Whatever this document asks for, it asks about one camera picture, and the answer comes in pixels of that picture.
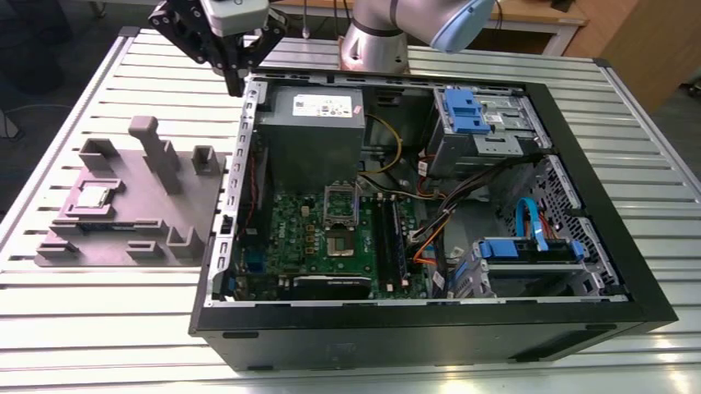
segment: wooden desk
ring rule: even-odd
[[[346,0],[352,9],[355,0]],[[273,7],[292,14],[301,13],[304,0],[284,0],[276,2]],[[307,14],[315,16],[332,16],[333,0],[308,0]],[[338,15],[344,16],[343,0],[336,0]],[[543,55],[560,56],[579,26],[587,24],[587,17],[575,4],[568,12],[560,12],[550,7],[550,0],[500,0],[503,9],[503,30],[532,31],[551,34],[550,41],[543,50]],[[494,6],[487,29],[496,27],[498,8]]]

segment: green circuit board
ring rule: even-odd
[[[342,194],[338,198],[329,198],[328,213],[338,216],[351,215],[354,203],[355,201]],[[323,194],[275,194],[271,238],[265,251],[265,275],[368,277],[372,281],[372,298],[424,298],[426,282],[422,274],[410,276],[410,286],[404,288],[391,292],[379,288],[372,198],[362,197],[358,202],[358,225],[352,230],[324,227],[323,204]],[[396,205],[402,230],[407,234],[418,226],[412,202],[408,199],[396,200]],[[332,255],[350,252],[351,255]]]

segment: floor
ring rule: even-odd
[[[124,25],[147,27],[149,6],[123,4],[107,5],[107,17],[96,20],[85,2],[64,2],[64,12],[73,29],[74,38],[66,44],[52,48],[64,70],[65,82],[60,89],[41,96],[20,93],[0,76],[0,108],[5,111],[29,104],[58,104],[72,106],[85,84],[112,45]],[[0,19],[8,10],[0,4]],[[300,36],[300,21],[292,21],[291,34]],[[346,29],[339,23],[338,29]],[[328,18],[309,18],[312,37],[331,39],[333,21]],[[665,106],[653,114],[654,121],[669,138],[689,167],[701,177],[701,98],[687,97],[679,89]],[[0,219],[9,208],[21,186],[38,162],[45,148],[60,128],[68,109],[61,107],[28,108],[9,115],[12,122],[25,131],[17,142],[0,140]]]

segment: black cable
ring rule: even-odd
[[[336,33],[336,39],[338,39],[338,0],[332,0],[332,28],[333,32]]]
[[[311,32],[309,37],[313,36],[313,35],[316,35],[316,33],[320,32],[320,30],[323,29],[325,23],[328,22],[328,19],[331,19],[329,16],[327,16],[327,17],[324,18],[324,20],[319,23],[319,27],[316,27],[316,29]]]
[[[367,183],[378,190],[386,192],[386,193],[392,193],[392,194],[396,194],[396,195],[404,195],[406,197],[411,197],[412,199],[431,199],[430,197],[422,197],[420,195],[415,195],[412,193],[408,193],[403,190],[391,190],[388,188],[386,188],[383,185],[380,185],[379,183],[376,183],[375,181],[372,181],[372,179],[367,176],[367,175],[363,175],[363,174],[358,174],[358,176],[364,179],[367,181]]]
[[[346,20],[348,21],[348,29],[351,28],[351,12],[348,11],[348,0],[343,0],[343,8],[346,9]]]
[[[468,195],[480,187],[486,186],[494,177],[500,174],[504,170],[511,168],[518,164],[535,163],[543,158],[540,153],[523,156],[520,158],[507,158],[496,163],[494,166],[488,167],[482,172],[470,176],[455,189],[450,192],[446,199],[442,201],[440,206],[438,207],[438,212],[430,220],[430,224],[418,229],[412,238],[416,239],[420,235],[431,228],[438,228],[448,219],[451,212],[456,209],[458,203],[462,199],[468,197]]]
[[[496,40],[498,32],[502,30],[503,26],[503,9],[502,9],[502,3],[499,0],[496,0],[496,8],[498,8],[498,15],[496,15],[496,24],[494,25],[494,40]]]

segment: metal table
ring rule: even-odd
[[[550,86],[679,321],[548,364],[235,373],[187,335],[196,268],[38,268],[34,248],[82,165],[76,151],[86,138],[136,147],[129,118],[153,115],[177,150],[235,146],[240,100],[207,66],[141,30],[117,38],[0,226],[1,388],[589,394],[701,387],[701,189],[618,77],[586,59],[448,56],[426,48],[412,48],[410,58],[415,74]],[[265,63],[333,69],[336,44],[285,39]]]

